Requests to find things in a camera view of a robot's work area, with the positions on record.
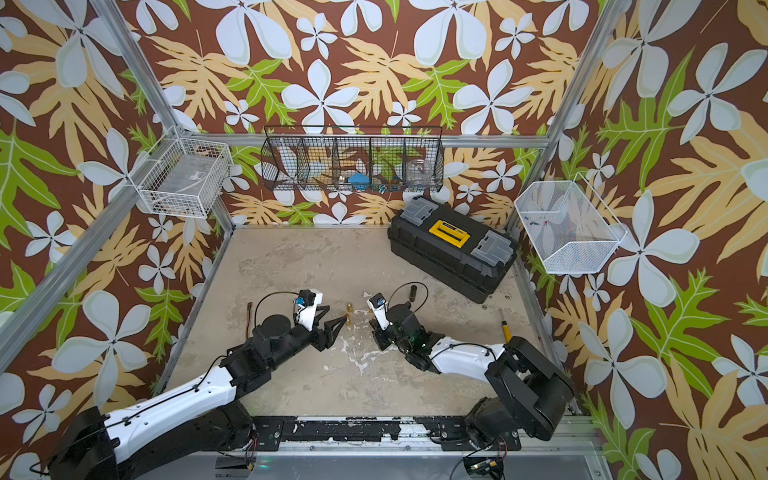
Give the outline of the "black plastic toolbox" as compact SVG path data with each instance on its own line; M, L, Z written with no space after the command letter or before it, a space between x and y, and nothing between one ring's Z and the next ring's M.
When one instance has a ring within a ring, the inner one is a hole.
M392 253L477 304L517 258L510 236L421 195L395 215L387 235Z

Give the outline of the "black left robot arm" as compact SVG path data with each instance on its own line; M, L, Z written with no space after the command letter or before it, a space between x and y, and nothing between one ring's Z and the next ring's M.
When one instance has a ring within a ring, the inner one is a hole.
M325 320L319 306L307 324L267 317L243 344L214 360L200 377L147 401L103 414L78 414L44 462L53 479L136 479L198 451L255 441L257 427L242 397L270 381L279 366L311 346L330 348L346 317Z

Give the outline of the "yellow handled screwdriver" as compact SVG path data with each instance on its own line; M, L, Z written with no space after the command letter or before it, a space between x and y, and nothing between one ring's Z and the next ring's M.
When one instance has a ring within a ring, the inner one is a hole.
M499 311L500 318L501 318L501 328L504 336L504 343L508 343L512 339L512 334L510 330L509 323L507 321L507 317L503 310Z

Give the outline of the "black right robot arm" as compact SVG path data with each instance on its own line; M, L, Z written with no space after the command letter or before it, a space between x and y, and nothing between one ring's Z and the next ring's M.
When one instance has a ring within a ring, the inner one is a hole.
M464 417L465 438L474 448L520 430L537 440L552 438L574 398L574 386L527 339L512 336L493 345L459 341L426 330L408 302L390 306L376 295L367 304L380 349L394 345L420 371L462 375L493 388L495 396L480 399Z

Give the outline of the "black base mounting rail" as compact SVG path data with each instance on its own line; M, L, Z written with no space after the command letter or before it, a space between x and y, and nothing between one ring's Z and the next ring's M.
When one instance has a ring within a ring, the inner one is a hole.
M469 451L479 446L462 416L295 417L254 416L258 451L278 451L290 443L411 446Z

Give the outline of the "blue item in basket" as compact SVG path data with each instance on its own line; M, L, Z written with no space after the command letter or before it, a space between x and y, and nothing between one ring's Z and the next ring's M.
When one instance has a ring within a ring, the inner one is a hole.
M370 178L366 174L355 173L348 178L348 184L357 191L365 191L370 186Z

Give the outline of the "white mesh basket right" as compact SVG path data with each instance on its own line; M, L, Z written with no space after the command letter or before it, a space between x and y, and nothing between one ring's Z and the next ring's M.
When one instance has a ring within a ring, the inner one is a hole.
M600 272L628 229L588 184L535 181L515 200L522 226L552 275Z

